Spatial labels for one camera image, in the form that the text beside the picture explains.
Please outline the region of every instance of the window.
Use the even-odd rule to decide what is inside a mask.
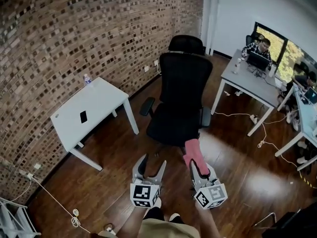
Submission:
[[[313,71],[317,74],[317,62],[296,44],[257,22],[254,25],[254,31],[262,34],[271,41],[269,51],[272,61],[277,67],[276,76],[279,79],[290,82],[293,75],[305,74],[305,72],[299,68],[301,63],[307,65],[309,71]]]
[[[304,72],[300,73],[295,71],[294,65],[296,63],[300,64],[302,59],[304,58],[304,55],[305,54],[301,48],[299,48],[291,41],[288,41],[282,61],[278,66],[277,76],[286,82],[290,82],[294,73],[303,74]]]

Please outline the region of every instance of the power cord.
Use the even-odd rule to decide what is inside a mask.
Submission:
[[[17,200],[18,198],[20,198],[21,196],[23,196],[23,195],[29,190],[29,188],[31,187],[32,179],[33,179],[34,181],[36,181],[36,182],[38,183],[39,186],[42,187],[43,190],[45,190],[45,191],[72,217],[72,218],[71,218],[71,223],[72,223],[72,225],[73,225],[74,227],[76,227],[76,228],[77,228],[77,227],[80,227],[80,228],[82,228],[83,230],[85,230],[86,232],[90,233],[87,229],[85,229],[85,228],[83,228],[83,227],[81,226],[80,221],[79,221],[79,219],[78,219],[79,211],[78,211],[77,209],[74,209],[74,210],[73,210],[73,215],[70,214],[69,211],[67,211],[67,210],[65,209],[65,207],[62,206],[34,177],[30,178],[30,177],[28,176],[28,178],[30,179],[30,184],[29,184],[28,188],[27,188],[21,195],[19,195],[16,199],[14,199],[14,200],[12,200],[12,201],[9,201],[9,202],[6,202],[6,203],[1,203],[0,205],[3,206],[3,205],[6,205],[6,204],[9,204],[9,203],[13,203],[15,200]]]
[[[9,201],[9,202],[6,202],[6,203],[3,203],[3,204],[0,204],[0,205],[3,206],[5,204],[13,203],[15,200],[19,199],[21,196],[23,196],[29,190],[29,188],[31,187],[31,183],[32,183],[32,181],[30,179],[30,184],[29,184],[28,188],[21,195],[19,195],[16,199]]]
[[[158,74],[159,74],[159,75],[162,75],[162,73],[160,73],[160,71],[159,71],[159,63],[158,63],[158,61],[155,61],[155,62],[154,62],[154,66],[157,67],[157,72],[158,72]]]
[[[234,115],[248,115],[248,116],[251,116],[250,114],[230,114],[230,115],[226,115],[226,114],[224,114],[224,113],[217,113],[217,112],[215,112],[215,113],[218,114],[218,115],[224,115],[224,116],[226,116],[226,117],[230,117],[230,116],[234,116]],[[269,122],[269,123],[265,123],[265,122],[264,122],[264,123],[265,123],[265,124],[271,124],[271,123],[275,123],[275,122],[280,122],[280,121],[283,121],[286,117],[287,117],[287,116],[285,116],[282,120],[279,120],[279,121],[274,121],[274,122]],[[266,141],[265,141],[267,134],[266,134],[266,129],[265,129],[265,126],[264,126],[263,123],[262,123],[262,126],[263,126],[263,129],[264,129],[265,136],[264,136],[264,139],[261,140],[261,142],[258,144],[258,148],[261,148],[264,144],[268,144],[268,145],[273,145],[273,146],[276,148],[276,150],[279,151],[279,149],[276,147],[276,145],[274,145],[273,143],[269,143],[269,142],[266,142]],[[286,162],[288,162],[288,163],[294,165],[294,166],[297,168],[297,166],[296,166],[293,162],[290,162],[290,161],[286,160],[286,159],[283,157],[282,154],[281,154],[280,156],[282,157],[283,160],[285,160]],[[302,179],[306,184],[308,184],[311,188],[317,189],[317,187],[313,187],[312,184],[311,184],[309,181],[307,181],[307,180],[302,176],[301,171],[298,171],[298,172],[299,172],[299,175],[300,175],[301,179]]]
[[[38,183],[38,185],[41,186],[42,189],[45,190],[45,191],[65,210],[65,212],[67,212],[67,213],[71,216],[71,223],[72,223],[72,225],[73,225],[74,227],[76,227],[76,228],[77,228],[77,227],[80,227],[80,228],[82,228],[83,230],[85,230],[86,232],[90,233],[87,229],[85,229],[85,228],[83,228],[83,227],[81,226],[80,221],[79,221],[79,219],[78,219],[79,211],[78,211],[77,209],[74,209],[74,210],[73,210],[73,215],[72,215],[72,214],[71,214],[69,211],[67,211],[67,210],[65,209],[65,207],[62,206],[61,203],[58,202],[58,201],[52,196],[52,194],[50,194],[34,177],[32,177],[32,179],[33,179],[34,181],[36,181],[36,182]]]

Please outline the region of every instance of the brick wall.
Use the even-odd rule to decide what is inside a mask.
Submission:
[[[156,75],[154,60],[172,36],[198,36],[202,7],[203,0],[0,0],[0,196],[14,199],[29,185],[25,172],[44,179],[65,156],[50,115],[83,87],[84,73],[135,93]]]

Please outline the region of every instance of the chair armrest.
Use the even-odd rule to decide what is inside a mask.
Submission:
[[[155,98],[149,97],[145,100],[145,102],[142,104],[141,109],[140,109],[140,115],[146,117],[149,113],[150,116],[153,116],[153,110],[152,106],[154,104]]]
[[[202,128],[207,128],[211,122],[211,110],[210,108],[203,107],[200,110],[200,125]]]

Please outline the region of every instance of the laptop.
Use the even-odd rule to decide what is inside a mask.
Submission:
[[[268,67],[270,63],[268,59],[266,59],[265,57],[262,57],[261,55],[253,51],[250,52],[247,62],[262,71],[266,71],[266,68]]]
[[[317,103],[317,92],[311,87],[306,91],[304,97],[312,104]]]

